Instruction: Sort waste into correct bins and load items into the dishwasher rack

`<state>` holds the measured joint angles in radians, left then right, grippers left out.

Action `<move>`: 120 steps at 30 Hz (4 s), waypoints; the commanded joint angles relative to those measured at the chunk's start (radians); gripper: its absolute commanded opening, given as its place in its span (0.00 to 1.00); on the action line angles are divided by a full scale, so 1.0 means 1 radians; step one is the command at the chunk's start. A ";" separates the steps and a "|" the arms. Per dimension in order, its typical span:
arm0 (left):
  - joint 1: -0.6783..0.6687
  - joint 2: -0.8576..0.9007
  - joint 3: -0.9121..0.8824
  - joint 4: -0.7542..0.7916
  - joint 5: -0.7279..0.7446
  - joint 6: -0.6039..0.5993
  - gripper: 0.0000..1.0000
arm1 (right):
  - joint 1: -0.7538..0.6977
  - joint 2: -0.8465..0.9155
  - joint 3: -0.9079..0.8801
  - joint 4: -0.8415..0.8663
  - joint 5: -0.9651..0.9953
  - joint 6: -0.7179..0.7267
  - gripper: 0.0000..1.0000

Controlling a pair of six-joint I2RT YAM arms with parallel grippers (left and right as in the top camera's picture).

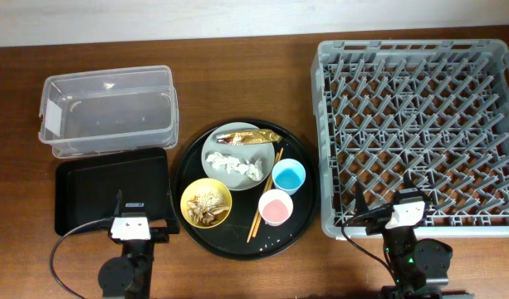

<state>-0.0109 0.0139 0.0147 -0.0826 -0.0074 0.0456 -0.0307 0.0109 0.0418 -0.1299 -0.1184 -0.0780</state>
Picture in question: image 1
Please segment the food scraps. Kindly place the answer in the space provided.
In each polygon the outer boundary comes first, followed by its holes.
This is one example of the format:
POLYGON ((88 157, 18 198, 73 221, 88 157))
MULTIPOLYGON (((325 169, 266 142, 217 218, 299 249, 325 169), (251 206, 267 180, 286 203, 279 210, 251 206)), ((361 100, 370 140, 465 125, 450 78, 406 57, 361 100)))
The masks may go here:
POLYGON ((187 201, 187 207, 188 217, 202 227, 218 224, 231 208, 221 193, 211 189, 195 194, 187 201))

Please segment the yellow bowl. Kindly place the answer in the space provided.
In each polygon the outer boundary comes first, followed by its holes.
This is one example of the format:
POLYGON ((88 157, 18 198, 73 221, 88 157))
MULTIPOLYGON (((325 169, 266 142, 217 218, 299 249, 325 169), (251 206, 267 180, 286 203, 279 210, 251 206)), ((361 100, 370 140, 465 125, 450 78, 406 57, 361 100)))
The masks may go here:
POLYGON ((198 180, 195 180, 194 182, 192 182, 183 191, 181 199, 180 199, 180 209, 181 209, 181 213, 182 213, 184 219, 190 225, 192 225, 192 226, 194 226, 196 228, 215 228, 220 223, 222 223, 228 217, 228 215, 231 213, 231 211, 232 211, 232 195, 231 195, 230 191, 228 190, 228 188, 222 182, 220 182, 220 181, 218 181, 216 179, 210 179, 210 178, 198 179, 198 180), (187 214, 187 209, 188 209, 187 201, 190 198, 192 198, 195 194, 197 194, 199 192, 204 192, 204 191, 207 191, 207 190, 210 190, 210 189, 218 191, 219 193, 221 193, 223 195, 223 197, 226 199, 226 201, 228 202, 228 204, 231 206, 231 208, 227 212, 227 214, 223 218, 223 220, 220 221, 218 224, 216 224, 214 226, 210 226, 210 227, 202 227, 202 226, 194 224, 191 221, 191 219, 188 217, 188 214, 187 214))

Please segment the white tissue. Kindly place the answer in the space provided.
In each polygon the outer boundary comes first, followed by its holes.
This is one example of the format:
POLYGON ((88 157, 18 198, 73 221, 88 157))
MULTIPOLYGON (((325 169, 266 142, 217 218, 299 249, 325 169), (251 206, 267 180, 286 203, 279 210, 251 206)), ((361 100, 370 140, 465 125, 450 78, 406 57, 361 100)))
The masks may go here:
POLYGON ((213 152, 208 155, 206 161, 213 169, 226 171, 228 174, 236 171, 240 174, 245 174, 249 170, 249 166, 244 164, 239 158, 231 155, 223 155, 218 152, 213 152))
POLYGON ((263 178, 262 161, 260 159, 258 159, 253 164, 248 164, 247 171, 246 171, 245 175, 253 181, 256 181, 256 182, 261 181, 263 178))

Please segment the blue cup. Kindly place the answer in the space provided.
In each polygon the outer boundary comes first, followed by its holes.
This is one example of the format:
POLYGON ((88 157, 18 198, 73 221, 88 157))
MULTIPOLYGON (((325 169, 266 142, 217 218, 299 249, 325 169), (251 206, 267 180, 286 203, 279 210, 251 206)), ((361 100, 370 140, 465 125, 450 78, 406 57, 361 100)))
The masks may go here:
POLYGON ((272 169, 272 182, 276 189, 288 195, 295 194, 306 181, 306 169, 296 159, 282 159, 272 169))

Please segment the grey plate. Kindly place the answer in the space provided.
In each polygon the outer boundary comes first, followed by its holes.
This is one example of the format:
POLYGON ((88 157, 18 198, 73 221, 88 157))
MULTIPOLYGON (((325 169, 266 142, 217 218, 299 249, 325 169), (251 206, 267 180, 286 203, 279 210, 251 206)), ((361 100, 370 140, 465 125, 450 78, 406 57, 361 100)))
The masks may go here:
POLYGON ((259 145, 225 145, 217 142, 217 135, 241 131, 241 130, 255 130, 256 125, 247 122, 232 122, 219 126, 210 136, 203 142, 201 162, 205 174, 211 179, 217 179, 232 191, 243 191, 258 186, 267 179, 269 172, 274 165, 275 150, 273 144, 259 144, 259 145), (223 156, 232 156, 238 158, 242 163, 249 162, 255 164, 258 160, 261 161, 261 180, 255 181, 250 179, 246 174, 240 174, 235 170, 227 172, 224 166, 215 169, 209 162, 206 161, 210 154, 219 153, 223 156))

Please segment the pink cup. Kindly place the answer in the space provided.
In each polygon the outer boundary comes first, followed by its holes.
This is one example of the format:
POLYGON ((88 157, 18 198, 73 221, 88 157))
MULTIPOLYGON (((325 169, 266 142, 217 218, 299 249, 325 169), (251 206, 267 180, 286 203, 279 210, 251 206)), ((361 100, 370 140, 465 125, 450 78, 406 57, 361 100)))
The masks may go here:
POLYGON ((266 191, 259 199, 258 212, 266 224, 282 225, 293 212, 291 196, 280 189, 266 191))

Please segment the gold foil wrapper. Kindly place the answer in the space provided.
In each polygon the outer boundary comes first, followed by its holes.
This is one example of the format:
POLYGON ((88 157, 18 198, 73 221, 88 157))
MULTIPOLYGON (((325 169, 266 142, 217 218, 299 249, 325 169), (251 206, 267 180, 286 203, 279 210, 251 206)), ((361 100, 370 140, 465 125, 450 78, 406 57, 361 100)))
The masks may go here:
POLYGON ((282 137, 273 130, 255 129, 221 133, 215 139, 219 144, 239 146, 279 143, 282 137))

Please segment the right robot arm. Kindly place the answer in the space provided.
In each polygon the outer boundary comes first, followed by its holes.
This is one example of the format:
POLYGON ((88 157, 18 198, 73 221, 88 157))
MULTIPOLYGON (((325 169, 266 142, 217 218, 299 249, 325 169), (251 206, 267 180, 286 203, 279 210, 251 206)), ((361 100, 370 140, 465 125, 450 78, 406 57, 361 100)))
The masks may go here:
POLYGON ((403 188, 391 202, 370 209, 361 183, 355 184, 355 216, 344 222, 365 223, 368 236, 379 234, 384 240, 384 259, 380 263, 394 280, 381 288, 379 298, 474 298, 472 293, 447 292, 448 269, 453 249, 432 238, 417 239, 415 229, 424 222, 430 197, 405 174, 403 188))

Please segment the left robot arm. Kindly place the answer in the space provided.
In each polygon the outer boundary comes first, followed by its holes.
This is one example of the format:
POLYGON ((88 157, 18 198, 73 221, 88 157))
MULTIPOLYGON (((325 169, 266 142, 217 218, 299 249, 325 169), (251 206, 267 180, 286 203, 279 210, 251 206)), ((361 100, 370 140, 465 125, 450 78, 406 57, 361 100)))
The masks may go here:
POLYGON ((103 264, 98 284, 104 298, 149 298, 154 247, 180 232, 171 193, 165 199, 130 202, 119 191, 116 199, 108 236, 122 253, 103 264))

